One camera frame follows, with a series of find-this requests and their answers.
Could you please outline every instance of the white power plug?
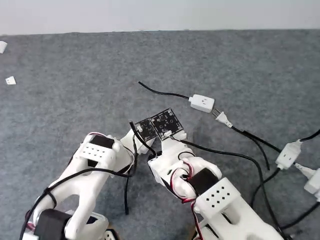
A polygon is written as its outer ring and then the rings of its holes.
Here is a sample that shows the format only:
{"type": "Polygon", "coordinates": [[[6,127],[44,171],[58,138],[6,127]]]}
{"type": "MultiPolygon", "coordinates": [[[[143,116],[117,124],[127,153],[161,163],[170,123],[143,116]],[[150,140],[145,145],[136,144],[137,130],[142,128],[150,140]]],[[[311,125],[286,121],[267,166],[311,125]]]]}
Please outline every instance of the white power plug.
{"type": "Polygon", "coordinates": [[[294,166],[309,179],[309,181],[304,185],[304,189],[309,193],[314,194],[317,201],[320,202],[320,168],[313,170],[302,166],[299,163],[294,164],[294,166]]]}
{"type": "Polygon", "coordinates": [[[275,161],[277,167],[281,170],[290,168],[301,153],[302,143],[300,140],[287,143],[275,161]]]}
{"type": "Polygon", "coordinates": [[[215,100],[210,97],[194,94],[189,97],[190,106],[205,113],[210,113],[214,107],[215,100]]]}

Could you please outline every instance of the red wire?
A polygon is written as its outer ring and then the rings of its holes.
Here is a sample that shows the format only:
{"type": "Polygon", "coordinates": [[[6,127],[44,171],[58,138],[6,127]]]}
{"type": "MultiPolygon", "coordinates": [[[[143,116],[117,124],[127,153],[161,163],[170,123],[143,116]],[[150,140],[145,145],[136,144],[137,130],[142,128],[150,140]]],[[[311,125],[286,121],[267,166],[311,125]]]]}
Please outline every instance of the red wire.
{"type": "Polygon", "coordinates": [[[196,215],[195,210],[194,210],[195,203],[196,203],[196,201],[191,203],[191,211],[192,211],[192,215],[193,215],[193,218],[194,218],[195,228],[196,228],[196,230],[197,230],[197,232],[199,234],[199,237],[197,239],[204,240],[204,237],[202,236],[202,233],[201,233],[201,230],[200,230],[200,227],[199,227],[198,218],[197,218],[197,215],[196,215]]]}

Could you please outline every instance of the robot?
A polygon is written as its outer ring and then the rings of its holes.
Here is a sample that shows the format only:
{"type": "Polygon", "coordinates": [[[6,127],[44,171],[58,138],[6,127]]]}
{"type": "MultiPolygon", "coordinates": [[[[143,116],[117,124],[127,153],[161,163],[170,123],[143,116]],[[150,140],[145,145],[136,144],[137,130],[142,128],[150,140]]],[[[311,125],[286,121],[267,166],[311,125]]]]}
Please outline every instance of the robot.
{"type": "Polygon", "coordinates": [[[156,135],[161,139],[161,152],[153,154],[147,163],[157,183],[182,203],[190,203],[195,240],[283,239],[254,212],[233,184],[222,177],[215,164],[196,156],[179,141],[186,139],[187,134],[170,108],[132,124],[131,128],[120,140],[97,132],[84,138],[65,171],[48,189],[61,180],[64,182],[37,199],[32,222],[27,223],[31,230],[24,232],[22,228],[21,239],[116,240],[114,232],[107,230],[108,219],[92,212],[98,194],[113,174],[92,169],[128,174],[135,164],[135,154],[146,154],[156,135]],[[55,209],[71,195],[79,195],[75,211],[55,209]],[[201,222],[197,215],[203,217],[201,222]]]}

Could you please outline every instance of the gray carpet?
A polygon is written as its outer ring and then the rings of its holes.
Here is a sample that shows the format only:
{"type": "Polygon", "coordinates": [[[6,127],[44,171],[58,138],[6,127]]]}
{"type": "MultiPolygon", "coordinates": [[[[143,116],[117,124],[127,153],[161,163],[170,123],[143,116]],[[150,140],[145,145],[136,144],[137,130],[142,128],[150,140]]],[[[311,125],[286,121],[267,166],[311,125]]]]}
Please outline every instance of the gray carpet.
{"type": "MultiPolygon", "coordinates": [[[[140,121],[171,107],[198,144],[247,154],[265,171],[262,155],[248,139],[159,91],[216,99],[238,128],[279,148],[320,126],[320,31],[158,31],[2,36],[0,55],[0,239],[18,238],[25,212],[55,180],[91,131],[122,137],[129,120],[140,121]],[[5,78],[14,76],[17,85],[5,78]]],[[[320,137],[306,142],[298,162],[320,167],[320,137]]],[[[265,147],[273,163],[277,154],[265,147]]],[[[243,159],[195,149],[217,164],[247,201],[258,184],[255,166],[243,159]]],[[[139,160],[129,186],[130,215],[124,213],[123,178],[109,179],[95,211],[108,217],[123,240],[185,240],[192,230],[189,205],[156,184],[139,160]]],[[[306,178],[293,167],[267,185],[280,223],[316,202],[306,178]]],[[[64,207],[74,205],[71,199],[64,207]]],[[[261,193],[256,210],[272,223],[261,193]]],[[[288,234],[320,239],[320,209],[288,234]]]]}

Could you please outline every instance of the black circuit board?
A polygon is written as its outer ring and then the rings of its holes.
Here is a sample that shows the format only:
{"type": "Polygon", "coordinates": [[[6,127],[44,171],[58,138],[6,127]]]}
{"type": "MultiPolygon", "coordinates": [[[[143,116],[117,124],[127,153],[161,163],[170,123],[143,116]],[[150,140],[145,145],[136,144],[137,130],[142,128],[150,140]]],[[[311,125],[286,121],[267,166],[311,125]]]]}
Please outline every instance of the black circuit board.
{"type": "Polygon", "coordinates": [[[151,139],[154,139],[157,136],[154,126],[151,123],[150,118],[146,118],[140,122],[137,122],[135,129],[140,134],[141,138],[147,142],[151,139]]]}
{"type": "Polygon", "coordinates": [[[184,129],[171,108],[150,117],[150,120],[161,141],[169,137],[165,135],[168,131],[171,131],[171,136],[184,129]]]}

